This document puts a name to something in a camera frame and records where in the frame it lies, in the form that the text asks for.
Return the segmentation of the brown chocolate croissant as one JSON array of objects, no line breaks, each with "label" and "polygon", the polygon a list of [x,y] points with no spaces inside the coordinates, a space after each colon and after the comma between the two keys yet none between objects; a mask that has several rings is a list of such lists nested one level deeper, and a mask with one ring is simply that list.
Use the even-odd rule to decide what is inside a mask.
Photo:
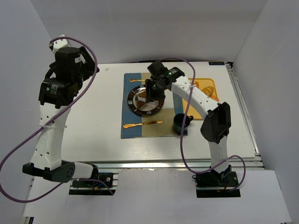
[{"label": "brown chocolate croissant", "polygon": [[139,92],[135,95],[135,104],[139,110],[146,111],[150,109],[150,106],[145,103],[146,92]]}]

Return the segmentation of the silver metal tongs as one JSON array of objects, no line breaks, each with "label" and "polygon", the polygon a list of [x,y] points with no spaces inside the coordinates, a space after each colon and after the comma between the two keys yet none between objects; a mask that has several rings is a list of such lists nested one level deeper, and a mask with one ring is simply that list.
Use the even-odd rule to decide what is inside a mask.
[{"label": "silver metal tongs", "polygon": [[154,102],[145,102],[146,98],[140,97],[139,95],[135,95],[134,99],[138,107],[142,107],[144,104],[154,105]]}]

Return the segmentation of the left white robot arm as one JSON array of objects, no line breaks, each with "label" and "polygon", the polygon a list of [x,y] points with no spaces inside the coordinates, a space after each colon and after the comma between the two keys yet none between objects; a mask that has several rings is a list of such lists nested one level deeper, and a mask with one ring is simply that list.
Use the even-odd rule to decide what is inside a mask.
[{"label": "left white robot arm", "polygon": [[95,165],[61,158],[69,106],[78,98],[83,82],[98,71],[85,47],[62,47],[55,53],[39,92],[42,130],[30,162],[22,167],[23,173],[60,183],[98,177]]}]

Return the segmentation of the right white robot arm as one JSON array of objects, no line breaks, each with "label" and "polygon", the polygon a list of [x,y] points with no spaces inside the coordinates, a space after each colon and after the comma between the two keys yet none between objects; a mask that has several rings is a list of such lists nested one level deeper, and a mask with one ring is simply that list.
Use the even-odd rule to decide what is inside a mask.
[{"label": "right white robot arm", "polygon": [[208,141],[211,167],[207,171],[195,172],[216,185],[225,182],[231,173],[228,161],[227,138],[231,127],[231,111],[228,103],[219,103],[198,89],[182,70],[166,68],[160,60],[147,67],[151,74],[145,81],[146,102],[164,99],[165,90],[177,94],[187,101],[203,118],[200,132]]}]

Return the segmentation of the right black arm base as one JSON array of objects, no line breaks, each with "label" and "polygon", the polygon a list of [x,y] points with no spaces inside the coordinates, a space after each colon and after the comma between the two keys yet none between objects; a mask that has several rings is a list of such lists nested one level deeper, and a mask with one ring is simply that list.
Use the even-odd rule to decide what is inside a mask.
[{"label": "right black arm base", "polygon": [[222,183],[213,178],[211,173],[192,176],[196,186],[197,198],[233,198],[241,197],[239,189],[234,189],[239,185],[236,172],[231,172]]}]

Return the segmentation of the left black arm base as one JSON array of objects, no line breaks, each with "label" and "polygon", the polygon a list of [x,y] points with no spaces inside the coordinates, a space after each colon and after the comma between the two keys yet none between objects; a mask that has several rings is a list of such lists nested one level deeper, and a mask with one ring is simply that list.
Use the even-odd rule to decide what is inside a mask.
[{"label": "left black arm base", "polygon": [[99,173],[98,181],[71,181],[69,195],[77,196],[112,196],[118,184],[117,173]]}]

